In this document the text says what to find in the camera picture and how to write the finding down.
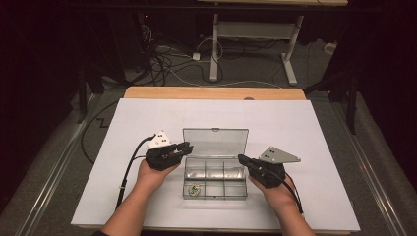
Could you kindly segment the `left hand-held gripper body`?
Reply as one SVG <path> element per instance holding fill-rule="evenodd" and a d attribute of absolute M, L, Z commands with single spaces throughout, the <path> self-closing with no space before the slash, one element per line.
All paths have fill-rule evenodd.
<path fill-rule="evenodd" d="M 162 171 L 175 166 L 182 156 L 180 146 L 173 144 L 164 131 L 159 131 L 147 144 L 146 162 L 152 169 Z"/>

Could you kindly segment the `person's left hand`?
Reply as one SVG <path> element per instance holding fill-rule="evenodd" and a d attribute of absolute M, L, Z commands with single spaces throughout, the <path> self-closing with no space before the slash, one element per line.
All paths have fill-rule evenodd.
<path fill-rule="evenodd" d="M 152 195 L 162 186 L 165 178 L 177 167 L 178 164 L 159 171 L 152 169 L 149 164 L 143 160 L 139 167 L 134 191 L 143 195 Z"/>

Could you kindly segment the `clear plastic compartment box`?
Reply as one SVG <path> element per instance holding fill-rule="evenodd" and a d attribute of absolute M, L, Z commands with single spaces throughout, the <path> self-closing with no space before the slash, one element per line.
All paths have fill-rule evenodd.
<path fill-rule="evenodd" d="M 193 151 L 185 159 L 183 198 L 245 200 L 246 173 L 238 155 L 245 153 L 248 135 L 248 129 L 184 128 L 184 141 Z M 192 184 L 201 186 L 195 197 L 188 193 Z"/>

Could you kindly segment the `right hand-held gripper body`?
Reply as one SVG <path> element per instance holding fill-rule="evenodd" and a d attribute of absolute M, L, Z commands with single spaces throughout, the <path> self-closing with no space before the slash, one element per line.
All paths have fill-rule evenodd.
<path fill-rule="evenodd" d="M 298 156 L 277 147 L 269 147 L 258 158 L 251 159 L 250 175 L 267 189 L 278 187 L 285 179 L 284 163 L 300 161 Z"/>

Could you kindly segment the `white metal desk frame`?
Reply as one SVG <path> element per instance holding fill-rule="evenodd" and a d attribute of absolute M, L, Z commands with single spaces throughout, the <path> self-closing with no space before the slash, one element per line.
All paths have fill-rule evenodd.
<path fill-rule="evenodd" d="M 323 10 L 334 7 L 345 7 L 347 0 L 198 0 L 209 3 L 211 7 L 321 7 Z M 219 59 L 224 52 L 219 38 L 250 38 L 250 39 L 272 39 L 288 40 L 288 48 L 280 54 L 288 83 L 291 86 L 298 84 L 291 65 L 291 56 L 301 30 L 304 14 L 297 15 L 291 23 L 263 23 L 261 20 L 221 20 L 218 13 L 213 14 L 212 22 L 212 49 L 210 56 L 209 80 L 219 81 Z"/>

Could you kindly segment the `black metal stand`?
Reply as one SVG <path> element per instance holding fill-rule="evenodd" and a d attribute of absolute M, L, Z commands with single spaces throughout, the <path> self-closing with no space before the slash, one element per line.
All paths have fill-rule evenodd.
<path fill-rule="evenodd" d="M 84 64 L 78 72 L 79 124 L 83 122 L 88 111 L 87 88 L 90 88 L 93 94 L 103 94 L 104 92 L 101 76 L 102 70 L 97 64 Z"/>
<path fill-rule="evenodd" d="M 324 77 L 320 82 L 312 84 L 303 89 L 305 94 L 316 90 L 325 90 L 328 92 L 330 102 L 346 102 L 346 125 L 352 135 L 356 134 L 355 130 L 355 113 L 357 100 L 358 78 L 354 73 L 340 71 L 331 76 Z"/>

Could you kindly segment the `aluminium rail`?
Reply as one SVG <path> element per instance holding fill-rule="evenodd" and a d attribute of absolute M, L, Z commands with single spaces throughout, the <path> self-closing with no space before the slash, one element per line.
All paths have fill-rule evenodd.
<path fill-rule="evenodd" d="M 369 162 L 368 156 L 364 152 L 362 146 L 359 143 L 356 135 L 353 135 L 346 123 L 346 117 L 342 110 L 342 107 L 333 103 L 332 109 L 334 110 L 336 117 L 341 122 L 344 132 L 346 133 L 349 143 L 353 146 L 354 157 L 359 165 L 362 175 L 368 185 L 370 192 L 373 195 L 374 202 L 378 206 L 379 212 L 384 218 L 386 226 L 391 236 L 407 236 L 402 222 L 400 221 L 393 204 L 384 190 L 381 182 L 379 181 L 374 168 Z"/>
<path fill-rule="evenodd" d="M 47 209 L 50 200 L 52 199 L 57 186 L 59 185 L 62 176 L 71 160 L 72 152 L 75 148 L 77 141 L 81 138 L 81 133 L 86 129 L 88 119 L 90 118 L 91 113 L 97 107 L 99 100 L 101 98 L 100 94 L 92 94 L 89 97 L 87 103 L 88 111 L 81 118 L 80 121 L 76 123 L 75 130 L 71 133 L 71 137 L 66 143 L 64 149 L 59 155 L 58 159 L 52 166 L 46 182 L 43 184 L 41 191 L 36 198 L 33 206 L 30 209 L 28 216 L 25 218 L 23 223 L 18 228 L 15 236 L 32 236 L 35 228 L 40 222 L 45 210 Z"/>

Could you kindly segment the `person's right hand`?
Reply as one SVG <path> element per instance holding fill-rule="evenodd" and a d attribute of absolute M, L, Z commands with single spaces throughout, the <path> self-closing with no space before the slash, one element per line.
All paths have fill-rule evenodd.
<path fill-rule="evenodd" d="M 249 180 L 261 190 L 268 205 L 276 213 L 283 213 L 285 211 L 289 211 L 290 209 L 298 209 L 291 191 L 284 184 L 267 189 L 255 178 L 249 177 Z"/>

